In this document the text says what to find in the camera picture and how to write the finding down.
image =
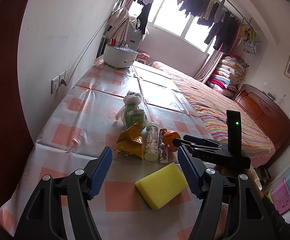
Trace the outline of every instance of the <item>sponge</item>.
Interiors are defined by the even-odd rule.
[[[135,182],[138,191],[153,210],[159,209],[187,187],[184,174],[175,163]]]

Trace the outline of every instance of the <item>multicolored striped blanket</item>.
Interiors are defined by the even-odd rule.
[[[273,156],[275,147],[270,139],[235,101],[161,62],[155,61],[150,66],[168,73],[215,140],[228,142],[226,110],[239,111],[241,115],[241,145],[248,152],[252,166],[257,168]]]

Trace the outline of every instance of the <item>silver screw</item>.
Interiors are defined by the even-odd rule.
[[[42,177],[42,179],[44,180],[44,181],[48,181],[49,179],[51,178],[51,176],[50,175],[44,175],[43,177]]]
[[[83,173],[84,173],[83,169],[78,169],[78,170],[75,171],[76,175],[82,175]]]
[[[206,172],[207,172],[208,174],[215,174],[215,170],[214,170],[213,168],[208,168],[208,169],[206,170]]]
[[[242,180],[247,180],[247,179],[248,179],[248,176],[247,176],[246,174],[241,174],[241,175],[240,175],[240,178],[241,178]]]

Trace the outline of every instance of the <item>checkered tablecloth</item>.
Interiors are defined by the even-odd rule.
[[[149,121],[183,136],[212,138],[203,122],[173,81],[149,66],[115,70],[102,62],[92,66],[56,108],[26,163],[12,198],[0,208],[0,225],[12,236],[24,207],[45,174],[53,178],[71,174],[97,158],[105,146],[113,147],[125,130],[115,114],[131,90],[141,93]],[[169,163],[177,162],[169,152]],[[159,210],[151,210],[134,183],[164,164],[114,154],[101,192],[89,206],[103,240],[180,240],[189,236],[201,201],[186,188]],[[62,209],[69,240],[75,239],[67,198]]]

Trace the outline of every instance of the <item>headboard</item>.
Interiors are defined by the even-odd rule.
[[[265,164],[270,167],[290,144],[290,120],[280,107],[263,92],[244,84],[234,101],[253,119],[272,141],[276,152]]]

